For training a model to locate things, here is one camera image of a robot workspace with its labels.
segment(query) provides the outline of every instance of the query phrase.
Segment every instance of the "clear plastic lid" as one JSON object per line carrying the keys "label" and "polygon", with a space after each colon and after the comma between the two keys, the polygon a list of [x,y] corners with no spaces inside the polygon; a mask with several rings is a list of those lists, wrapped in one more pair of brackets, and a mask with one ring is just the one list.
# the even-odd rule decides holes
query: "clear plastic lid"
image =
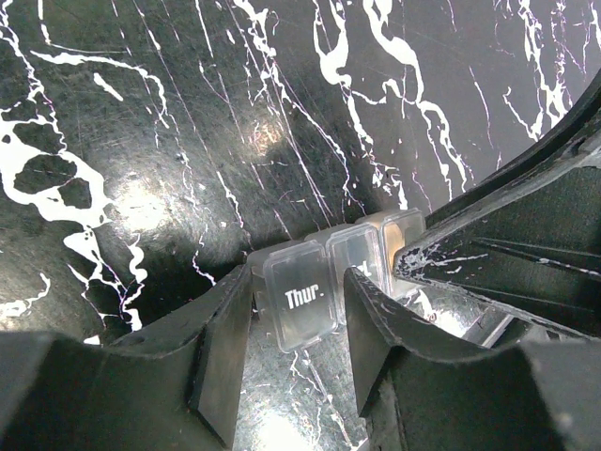
{"label": "clear plastic lid", "polygon": [[388,275],[387,294],[393,299],[403,297],[417,285],[396,279],[393,276],[394,254],[417,240],[425,232],[425,220],[417,209],[387,210],[365,216],[355,224],[369,224],[379,232],[380,244],[384,254],[384,265]]}
{"label": "clear plastic lid", "polygon": [[317,241],[326,249],[338,323],[347,324],[344,296],[347,268],[358,268],[377,287],[386,291],[389,282],[383,266],[378,230],[372,225],[340,225],[311,234],[305,240]]}
{"label": "clear plastic lid", "polygon": [[328,258],[316,241],[292,241],[249,255],[259,317],[283,352],[315,343],[337,327]]}

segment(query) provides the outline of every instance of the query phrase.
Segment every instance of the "translucent plastic container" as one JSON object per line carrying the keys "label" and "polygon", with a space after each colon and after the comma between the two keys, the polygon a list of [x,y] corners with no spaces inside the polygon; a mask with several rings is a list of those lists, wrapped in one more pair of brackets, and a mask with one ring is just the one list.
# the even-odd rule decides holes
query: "translucent plastic container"
{"label": "translucent plastic container", "polygon": [[417,240],[425,232],[425,220],[417,209],[387,210],[365,216],[355,224],[369,224],[378,230],[384,255],[384,268],[388,275],[388,290],[391,298],[399,299],[408,291],[418,287],[393,276],[394,254]]}
{"label": "translucent plastic container", "polygon": [[283,352],[311,345],[336,329],[328,258],[316,241],[289,241],[248,257],[259,317]]}
{"label": "translucent plastic container", "polygon": [[377,287],[386,290],[389,281],[383,264],[378,230],[372,225],[340,225],[313,233],[305,241],[317,241],[326,249],[339,324],[347,324],[344,295],[347,268],[358,268]]}

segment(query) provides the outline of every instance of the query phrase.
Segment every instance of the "black marble countertop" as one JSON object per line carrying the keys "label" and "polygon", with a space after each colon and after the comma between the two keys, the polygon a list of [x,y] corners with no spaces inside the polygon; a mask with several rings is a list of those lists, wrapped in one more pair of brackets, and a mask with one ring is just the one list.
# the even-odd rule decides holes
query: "black marble countertop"
{"label": "black marble countertop", "polygon": [[[570,109],[598,10],[0,0],[0,327],[107,343],[253,250],[439,208]],[[236,449],[356,448],[345,340],[281,354],[254,319]]]}

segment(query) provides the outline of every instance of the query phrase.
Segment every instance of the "marble surface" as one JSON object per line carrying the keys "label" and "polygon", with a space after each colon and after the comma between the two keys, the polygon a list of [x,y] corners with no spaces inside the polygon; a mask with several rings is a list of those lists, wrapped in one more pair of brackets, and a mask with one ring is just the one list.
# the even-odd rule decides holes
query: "marble surface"
{"label": "marble surface", "polygon": [[[439,208],[565,115],[601,67],[599,10],[0,0],[0,327],[107,343],[255,249],[390,207]],[[249,361],[280,364],[254,377],[294,386],[302,356],[265,340]],[[247,371],[243,391],[252,383]],[[278,401],[286,415],[324,395],[307,388]],[[328,433],[362,440],[359,420],[345,437],[328,416],[352,405],[340,393],[293,421],[311,427],[306,449],[331,449]],[[333,421],[321,435],[317,412]]]}

